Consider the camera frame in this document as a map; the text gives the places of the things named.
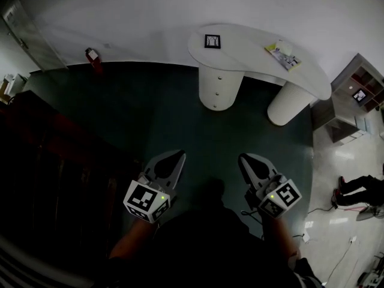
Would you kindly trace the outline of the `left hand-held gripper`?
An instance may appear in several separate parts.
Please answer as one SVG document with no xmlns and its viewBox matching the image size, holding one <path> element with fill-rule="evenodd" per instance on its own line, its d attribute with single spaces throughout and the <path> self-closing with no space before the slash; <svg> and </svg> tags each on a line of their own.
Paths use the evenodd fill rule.
<svg viewBox="0 0 384 288">
<path fill-rule="evenodd" d="M 153 157 L 138 180 L 132 180 L 124 197 L 127 211 L 149 223 L 157 222 L 172 205 L 175 187 L 186 160 L 184 150 L 167 151 Z"/>
</svg>

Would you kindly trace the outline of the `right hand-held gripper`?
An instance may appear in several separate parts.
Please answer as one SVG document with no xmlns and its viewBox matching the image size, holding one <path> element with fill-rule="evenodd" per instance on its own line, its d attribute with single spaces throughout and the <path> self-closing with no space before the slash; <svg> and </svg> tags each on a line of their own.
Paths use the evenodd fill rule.
<svg viewBox="0 0 384 288">
<path fill-rule="evenodd" d="M 246 184 L 251 187 L 245 194 L 251 210 L 258 209 L 272 218 L 280 218 L 301 200 L 302 195 L 292 179 L 276 174 L 274 165 L 268 159 L 256 154 L 240 154 L 238 165 Z M 258 178 L 271 179 L 259 183 L 255 190 Z"/>
</svg>

